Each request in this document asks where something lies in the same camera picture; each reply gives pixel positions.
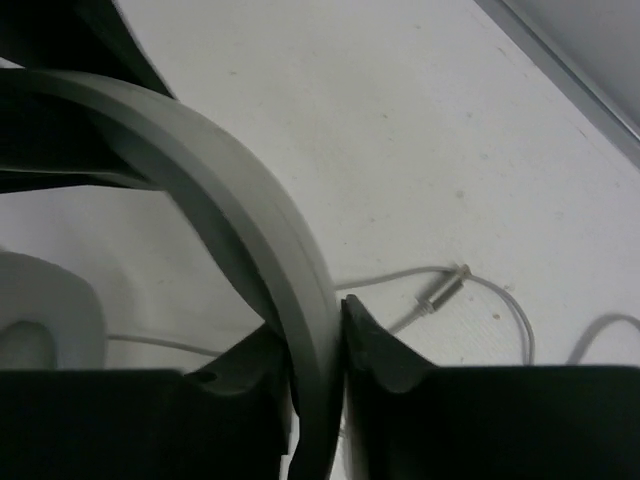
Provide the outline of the white grey headphones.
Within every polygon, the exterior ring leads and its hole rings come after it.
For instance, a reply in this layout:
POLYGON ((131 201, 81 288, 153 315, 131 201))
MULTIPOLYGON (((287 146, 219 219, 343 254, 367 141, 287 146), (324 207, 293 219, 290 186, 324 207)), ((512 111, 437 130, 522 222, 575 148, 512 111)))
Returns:
POLYGON ((343 398, 339 307, 320 249, 276 178, 214 122, 152 90, 68 71, 5 69, 3 80, 85 110, 107 145, 172 197, 287 344, 299 416, 290 477, 328 478, 343 398))

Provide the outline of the aluminium table edge rail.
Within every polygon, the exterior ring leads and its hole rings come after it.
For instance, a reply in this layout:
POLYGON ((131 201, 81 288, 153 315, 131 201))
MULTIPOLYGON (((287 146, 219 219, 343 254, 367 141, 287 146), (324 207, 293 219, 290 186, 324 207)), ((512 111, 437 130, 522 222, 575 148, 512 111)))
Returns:
POLYGON ((639 164, 639 3, 477 5, 634 165, 639 164))

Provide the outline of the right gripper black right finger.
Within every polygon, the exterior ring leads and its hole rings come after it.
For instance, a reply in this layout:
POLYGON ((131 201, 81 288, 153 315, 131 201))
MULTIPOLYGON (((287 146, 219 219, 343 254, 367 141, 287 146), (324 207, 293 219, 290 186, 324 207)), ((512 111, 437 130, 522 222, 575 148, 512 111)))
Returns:
POLYGON ((444 367, 341 303, 355 479, 635 479, 639 371, 444 367))

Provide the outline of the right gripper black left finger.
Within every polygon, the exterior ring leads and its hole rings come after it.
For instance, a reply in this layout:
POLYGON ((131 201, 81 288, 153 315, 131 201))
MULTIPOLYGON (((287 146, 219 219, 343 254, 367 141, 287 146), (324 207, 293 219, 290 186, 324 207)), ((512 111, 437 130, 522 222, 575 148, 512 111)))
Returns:
POLYGON ((276 479, 288 449, 289 359, 261 327, 176 370, 5 371, 5 479, 276 479))

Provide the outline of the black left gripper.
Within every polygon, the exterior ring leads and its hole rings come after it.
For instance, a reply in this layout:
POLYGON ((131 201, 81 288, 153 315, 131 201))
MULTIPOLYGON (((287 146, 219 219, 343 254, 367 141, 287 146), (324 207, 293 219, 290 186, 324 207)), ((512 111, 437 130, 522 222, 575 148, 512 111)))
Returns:
MULTIPOLYGON (((13 68, 98 74, 172 91, 113 1, 4 1, 1 57, 13 68)), ((84 111, 1 82, 1 190, 75 186, 151 190, 105 143, 84 111)))

